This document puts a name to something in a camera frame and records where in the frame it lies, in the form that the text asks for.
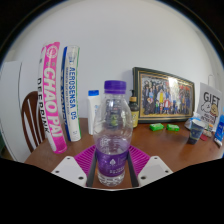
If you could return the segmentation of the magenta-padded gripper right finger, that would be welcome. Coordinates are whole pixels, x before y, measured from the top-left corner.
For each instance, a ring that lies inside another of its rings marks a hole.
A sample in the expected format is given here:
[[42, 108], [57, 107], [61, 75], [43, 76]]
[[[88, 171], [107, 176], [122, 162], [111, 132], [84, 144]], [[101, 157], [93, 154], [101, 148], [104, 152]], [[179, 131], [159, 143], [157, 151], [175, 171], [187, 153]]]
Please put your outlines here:
[[129, 147], [128, 166], [133, 187], [143, 187], [173, 173], [159, 156], [149, 156], [134, 146]]

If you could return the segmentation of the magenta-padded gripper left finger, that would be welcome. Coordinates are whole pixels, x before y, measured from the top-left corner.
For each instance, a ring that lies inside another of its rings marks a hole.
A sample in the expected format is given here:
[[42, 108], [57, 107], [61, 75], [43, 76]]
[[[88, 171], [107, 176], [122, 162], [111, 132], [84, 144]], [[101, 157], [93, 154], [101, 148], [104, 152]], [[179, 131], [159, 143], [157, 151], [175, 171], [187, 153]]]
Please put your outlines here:
[[96, 168], [95, 146], [83, 150], [78, 155], [66, 156], [52, 171], [52, 174], [82, 187], [91, 187]]

